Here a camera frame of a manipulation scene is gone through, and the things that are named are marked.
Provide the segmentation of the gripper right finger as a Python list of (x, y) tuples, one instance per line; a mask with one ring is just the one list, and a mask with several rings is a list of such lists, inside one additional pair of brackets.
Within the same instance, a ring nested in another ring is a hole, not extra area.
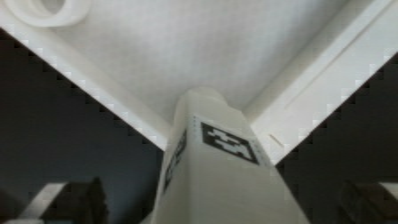
[(383, 198), (398, 202), (398, 183), (379, 182), (379, 187), (383, 189)]

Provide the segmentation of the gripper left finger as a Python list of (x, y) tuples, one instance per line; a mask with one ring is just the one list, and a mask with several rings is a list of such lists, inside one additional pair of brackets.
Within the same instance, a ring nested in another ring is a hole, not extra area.
[(42, 215), (65, 187), (63, 183), (47, 183), (33, 196), (19, 216), (5, 224), (44, 224)]

